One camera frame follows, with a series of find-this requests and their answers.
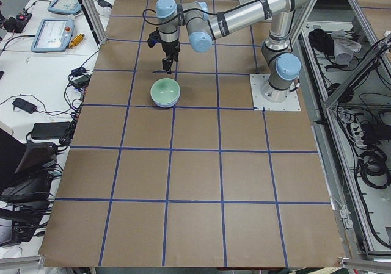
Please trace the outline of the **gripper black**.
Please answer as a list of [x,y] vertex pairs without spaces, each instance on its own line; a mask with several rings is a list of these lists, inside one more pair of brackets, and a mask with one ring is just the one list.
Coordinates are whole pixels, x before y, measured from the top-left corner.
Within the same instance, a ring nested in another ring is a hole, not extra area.
[[165,57],[162,59],[162,68],[167,74],[172,74],[173,61],[178,62],[178,56],[180,52],[180,42],[178,39],[175,41],[166,42],[163,41],[160,36],[160,31],[153,31],[149,34],[147,40],[150,48],[154,47],[157,43],[160,43],[165,53]]

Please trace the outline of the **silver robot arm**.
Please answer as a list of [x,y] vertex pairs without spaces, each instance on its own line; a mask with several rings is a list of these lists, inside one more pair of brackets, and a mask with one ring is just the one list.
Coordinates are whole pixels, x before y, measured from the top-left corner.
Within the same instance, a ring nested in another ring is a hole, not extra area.
[[261,52],[271,74],[261,87],[261,95],[272,103],[284,102],[294,92],[293,81],[299,79],[300,60],[288,52],[294,41],[293,31],[300,29],[305,20],[294,20],[295,10],[311,0],[250,0],[223,12],[209,13],[205,2],[178,4],[175,0],[158,0],[153,11],[157,18],[156,30],[150,33],[147,43],[154,47],[160,43],[165,53],[163,70],[170,74],[171,66],[178,62],[180,53],[179,28],[184,26],[192,49],[203,53],[213,42],[227,37],[257,22],[271,20],[267,38]]

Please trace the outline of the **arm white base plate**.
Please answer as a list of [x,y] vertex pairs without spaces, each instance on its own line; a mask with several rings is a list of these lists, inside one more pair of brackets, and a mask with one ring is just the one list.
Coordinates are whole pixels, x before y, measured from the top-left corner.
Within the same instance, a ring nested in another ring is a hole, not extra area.
[[301,110],[294,82],[288,90],[274,90],[269,84],[269,74],[250,74],[250,87],[254,110],[299,112]]

